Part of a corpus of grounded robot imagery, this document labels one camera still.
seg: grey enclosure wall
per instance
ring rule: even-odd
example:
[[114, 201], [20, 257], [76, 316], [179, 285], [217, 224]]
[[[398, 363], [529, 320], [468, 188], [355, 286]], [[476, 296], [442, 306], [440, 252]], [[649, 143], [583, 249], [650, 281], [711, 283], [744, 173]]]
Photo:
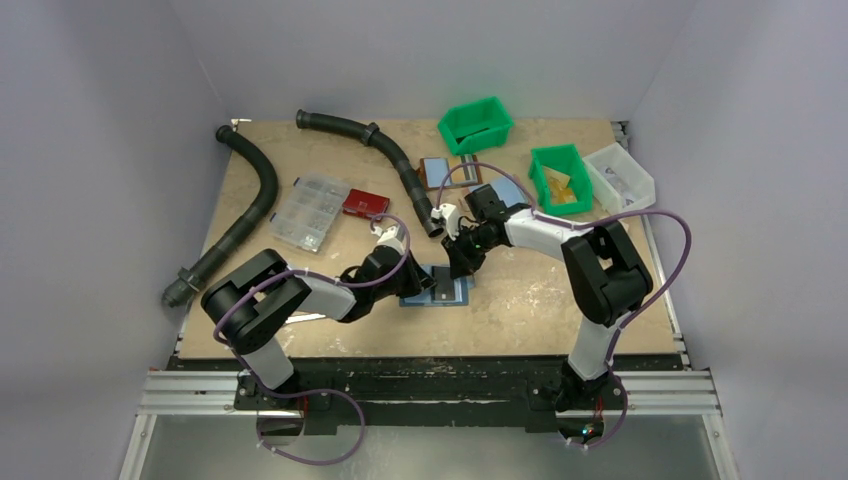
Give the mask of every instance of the grey enclosure wall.
[[0, 65], [0, 476], [114, 478], [227, 117], [165, 0], [2, 2]]
[[[631, 123], [694, 231], [672, 287], [749, 479], [846, 478], [848, 6], [701, 1]], [[677, 227], [657, 222], [666, 265]]]
[[234, 117], [629, 118], [694, 0], [173, 0]]

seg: purple cable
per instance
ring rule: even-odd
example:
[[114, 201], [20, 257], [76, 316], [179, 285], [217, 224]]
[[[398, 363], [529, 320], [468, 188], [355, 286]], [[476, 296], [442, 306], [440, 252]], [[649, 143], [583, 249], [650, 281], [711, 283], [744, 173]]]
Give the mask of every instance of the purple cable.
[[[612, 341], [610, 341], [610, 345], [607, 349], [605, 359], [607, 363], [607, 370], [609, 371], [610, 376], [618, 384], [618, 388], [621, 390], [624, 407], [621, 409], [621, 415], [618, 417], [618, 420], [616, 420], [615, 425], [613, 425], [609, 432], [606, 432], [604, 436], [601, 437], [601, 439], [597, 442], [582, 446], [582, 448], [586, 450], [600, 447], [601, 445], [609, 441], [613, 437], [613, 435], [615, 435], [616, 432], [621, 429], [621, 426], [624, 424], [624, 419], [625, 417], [627, 417], [627, 409], [629, 408], [629, 403], [627, 400], [627, 390], [624, 388], [624, 383], [621, 381], [621, 378], [619, 378], [618, 375], [616, 375], [612, 370], [612, 356], [615, 352], [615, 346], [618, 343], [618, 339], [621, 337], [622, 330], [624, 329], [624, 327], [629, 325], [630, 322], [632, 322], [639, 314], [644, 312], [648, 307], [650, 307], [654, 302], [656, 302], [666, 292], [666, 290], [668, 290], [668, 287], [671, 286], [677, 276], [680, 275], [680, 271], [683, 270], [683, 265], [686, 263], [686, 259], [689, 258], [689, 251], [692, 249], [692, 230], [689, 228], [689, 224], [686, 223], [686, 220], [684, 220], [680, 215], [674, 212], [670, 212], [668, 210], [644, 209], [634, 210], [632, 212], [618, 213], [602, 220], [597, 220], [594, 222], [579, 225], [579, 227], [586, 229], [595, 228], [599, 225], [614, 222], [622, 218], [637, 217], [640, 215], [662, 215], [676, 220], [677, 223], [679, 223], [680, 226], [683, 228], [683, 234], [685, 236], [685, 240], [683, 243], [683, 252], [680, 254], [680, 260], [678, 260], [677, 266], [674, 267], [674, 270], [671, 272], [671, 275], [666, 278], [665, 282], [660, 286], [660, 288], [658, 288], [657, 291], [653, 295], [651, 295], [651, 297], [648, 298], [648, 300], [646, 300], [641, 307], [636, 309], [635, 312], [633, 312], [630, 316], [624, 319], [621, 322], [621, 325], [619, 325], [618, 329], [616, 329], [615, 333], [613, 333]], [[551, 218], [553, 217], [539, 217], [540, 220], [546, 221], [547, 223], [553, 225], [560, 225], [568, 228], [573, 228], [573, 224], [570, 224], [564, 220], [560, 220], [557, 218], [553, 218], [553, 220], [556, 220], [556, 222], [548, 221], [548, 219]]]
[[[388, 213], [380, 213], [380, 214], [375, 215], [371, 219], [370, 227], [373, 229], [374, 228], [374, 222], [379, 220], [380, 218], [383, 218], [383, 217], [390, 218], [390, 219], [394, 220], [398, 224], [398, 227], [403, 230], [404, 237], [406, 237], [406, 245], [405, 245], [403, 255], [401, 255], [400, 261], [398, 262], [397, 265], [395, 265], [394, 268], [392, 268], [389, 271], [389, 273], [383, 275], [382, 277], [380, 277], [376, 280], [372, 280], [370, 282], [363, 282], [363, 283], [339, 282], [337, 279], [328, 277], [326, 275], [322, 275], [320, 273], [310, 272], [309, 270], [286, 270], [284, 272], [278, 273], [277, 275], [274, 275], [271, 278], [260, 283], [256, 287], [251, 288], [250, 291], [246, 295], [241, 297], [229, 310], [227, 310], [226, 313], [224, 313], [224, 316], [222, 316], [221, 319], [218, 321], [218, 323], [215, 324], [215, 330], [214, 330], [213, 335], [212, 335], [215, 338], [215, 341], [217, 341], [218, 343], [222, 343], [224, 345], [230, 346], [230, 343], [227, 341], [227, 339], [225, 339], [224, 337], [221, 336], [221, 329], [224, 327], [224, 325], [226, 325], [226, 323], [230, 320], [230, 318], [232, 318], [233, 314], [239, 308], [243, 307], [248, 301], [250, 301], [250, 299], [252, 299], [253, 296], [256, 295], [257, 292], [261, 292], [261, 291], [265, 290], [266, 288], [270, 287], [271, 285], [274, 285], [275, 283], [278, 283], [278, 282], [280, 282], [280, 281], [282, 281], [282, 280], [284, 280], [288, 277], [291, 277], [293, 275], [309, 276], [309, 277], [313, 277], [313, 278], [317, 278], [319, 280], [325, 281], [327, 283], [331, 283], [333, 285], [338, 285], [338, 286], [346, 287], [346, 288], [373, 287], [373, 286], [379, 285], [379, 284], [385, 282], [386, 280], [388, 280], [389, 278], [391, 278], [392, 275], [394, 275], [395, 273], [397, 273], [398, 270], [400, 270], [400, 268], [406, 262], [406, 259], [409, 258], [409, 248], [410, 248], [409, 229], [406, 227], [406, 224], [403, 223], [403, 220], [401, 220], [400, 218], [398, 218], [394, 215], [388, 214]], [[267, 385], [262, 383], [262, 380], [259, 378], [258, 375], [256, 375], [256, 373], [253, 371], [253, 369], [250, 368], [250, 365], [247, 364], [247, 362], [244, 360], [244, 358], [241, 355], [239, 355], [235, 350], [232, 350], [232, 348], [230, 348], [230, 351], [232, 352], [233, 356], [236, 357], [236, 360], [238, 360], [238, 362], [241, 364], [241, 366], [244, 369], [246, 369], [248, 372], [250, 372], [250, 375], [253, 377], [253, 379], [256, 381], [256, 384], [259, 386], [259, 389], [262, 390], [262, 392], [265, 395], [267, 395], [269, 397], [282, 398], [282, 399], [299, 398], [299, 397], [305, 397], [305, 396], [308, 396], [308, 395], [315, 395], [315, 394], [321, 394], [321, 393], [326, 393], [326, 394], [329, 394], [329, 395], [336, 395], [337, 397], [341, 397], [341, 398], [347, 400], [348, 402], [350, 402], [350, 404], [353, 405], [353, 409], [356, 410], [356, 414], [359, 416], [359, 437], [356, 439], [356, 443], [354, 443], [353, 447], [351, 447], [350, 450], [348, 450], [347, 452], [345, 452], [344, 454], [342, 454], [342, 455], [340, 455], [336, 458], [331, 458], [329, 460], [312, 460], [312, 459], [309, 459], [309, 458], [303, 458], [303, 457], [299, 457], [297, 455], [292, 455], [291, 453], [284, 452], [284, 451], [278, 449], [277, 447], [274, 447], [273, 445], [269, 444], [268, 442], [265, 441], [264, 438], [262, 438], [262, 432], [260, 431], [259, 424], [257, 422], [256, 436], [259, 438], [260, 445], [265, 447], [271, 453], [275, 453], [277, 455], [288, 458], [290, 460], [294, 460], [294, 461], [299, 462], [299, 463], [303, 463], [303, 464], [306, 464], [306, 465], [315, 465], [315, 466], [325, 466], [325, 465], [333, 465], [333, 464], [336, 464], [336, 463], [340, 463], [340, 462], [347, 460], [354, 453], [356, 453], [356, 451], [362, 445], [362, 441], [365, 439], [365, 413], [362, 411], [362, 407], [360, 407], [359, 404], [356, 403], [356, 400], [354, 400], [353, 397], [351, 397], [350, 395], [348, 395], [344, 392], [341, 392], [339, 390], [333, 390], [333, 389], [330, 389], [330, 388], [316, 388], [314, 390], [306, 390], [306, 391], [303, 391], [303, 392], [288, 393], [288, 394], [277, 393], [277, 392], [271, 390], [270, 388], [268, 388]]]
[[607, 353], [604, 357], [605, 361], [607, 363], [607, 370], [609, 371], [609, 374], [612, 377], [613, 381], [615, 381], [618, 384], [618, 388], [621, 390], [622, 401], [624, 402], [624, 408], [621, 410], [621, 416], [618, 417], [618, 420], [615, 422], [615, 425], [613, 425], [612, 429], [610, 429], [609, 432], [604, 434], [604, 436], [599, 441], [592, 443], [591, 445], [582, 445], [581, 446], [581, 448], [584, 448], [584, 449], [599, 447], [599, 446], [603, 445], [604, 443], [606, 443], [607, 441], [609, 441], [609, 439], [612, 438], [613, 435], [616, 434], [616, 432], [618, 432], [618, 430], [621, 428], [622, 424], [624, 424], [624, 419], [627, 416], [627, 408], [628, 408], [628, 405], [629, 405], [628, 400], [627, 400], [627, 390], [624, 388], [624, 383], [621, 381], [621, 378], [619, 378], [618, 375], [616, 375], [613, 372], [613, 369], [612, 369], [612, 357], [613, 357], [613, 353], [615, 352], [615, 346], [618, 343], [618, 339], [621, 337], [621, 331], [624, 329], [624, 327], [629, 325], [630, 322], [635, 320], [636, 317], [639, 314], [644, 312], [648, 307], [650, 307], [654, 302], [656, 302], [666, 292], [666, 290], [668, 290], [668, 287], [671, 286], [671, 284], [674, 282], [674, 280], [677, 278], [677, 276], [680, 275], [680, 271], [683, 270], [683, 265], [686, 263], [686, 259], [689, 258], [689, 251], [692, 249], [692, 230], [689, 228], [689, 224], [686, 223], [686, 220], [684, 220], [683, 217], [681, 217], [680, 215], [678, 215], [674, 212], [668, 211], [668, 210], [660, 210], [660, 209], [642, 209], [642, 210], [634, 210], [632, 212], [617, 213], [615, 215], [610, 215], [609, 217], [603, 218], [601, 220], [596, 220], [594, 222], [589, 222], [589, 223], [575, 223], [575, 222], [569, 222], [567, 220], [562, 220], [562, 219], [559, 219], [559, 218], [556, 218], [556, 217], [552, 217], [552, 216], [549, 216], [549, 215], [536, 215], [536, 213], [535, 213], [535, 208], [536, 208], [535, 200], [533, 199], [533, 196], [530, 194], [530, 192], [528, 192], [527, 189], [524, 188], [524, 185], [522, 185], [521, 182], [518, 181], [518, 179], [516, 179], [512, 175], [508, 174], [504, 170], [502, 170], [502, 169], [500, 169], [500, 168], [498, 168], [494, 165], [490, 165], [488, 163], [483, 163], [483, 162], [462, 163], [462, 164], [456, 165], [455, 167], [448, 170], [448, 173], [445, 174], [444, 178], [442, 178], [441, 185], [439, 185], [439, 193], [436, 196], [436, 208], [438, 208], [442, 204], [442, 202], [441, 202], [442, 201], [442, 192], [445, 189], [445, 184], [447, 183], [448, 178], [450, 178], [450, 174], [453, 173], [454, 171], [456, 171], [456, 170], [458, 170], [462, 167], [468, 166], [468, 165], [479, 165], [481, 167], [485, 167], [485, 168], [488, 168], [490, 170], [494, 170], [494, 171], [500, 173], [501, 175], [503, 175], [504, 177], [510, 179], [512, 181], [512, 183], [514, 183], [521, 190], [521, 192], [524, 193], [524, 196], [527, 197], [528, 200], [530, 200], [530, 202], [531, 202], [530, 211], [533, 212], [534, 218], [536, 218], [539, 221], [549, 223], [551, 225], [557, 225], [557, 226], [560, 226], [560, 227], [569, 228], [571, 230], [578, 229], [578, 228], [581, 229], [581, 230], [584, 230], [584, 229], [588, 230], [590, 228], [595, 228], [595, 227], [598, 227], [598, 226], [601, 226], [601, 225], [606, 225], [608, 223], [611, 223], [611, 222], [614, 222], [614, 221], [617, 221], [617, 220], [621, 220], [623, 218], [638, 217], [638, 216], [641, 216], [641, 215], [662, 215], [662, 216], [669, 217], [669, 218], [676, 220], [677, 223], [679, 223], [680, 226], [683, 228], [683, 234], [685, 236], [685, 241], [684, 241], [684, 244], [683, 244], [683, 253], [680, 254], [680, 260], [677, 262], [677, 266], [674, 267], [674, 270], [671, 272], [671, 275], [668, 276], [665, 283], [663, 283], [660, 286], [660, 288], [658, 288], [657, 291], [650, 298], [648, 298], [647, 301], [645, 301], [642, 304], [641, 307], [636, 309], [636, 311], [633, 312], [632, 315], [628, 316], [625, 320], [623, 320], [621, 322], [621, 325], [619, 325], [618, 329], [616, 329], [615, 333], [613, 334], [612, 341], [610, 342], [609, 348], [607, 349]]

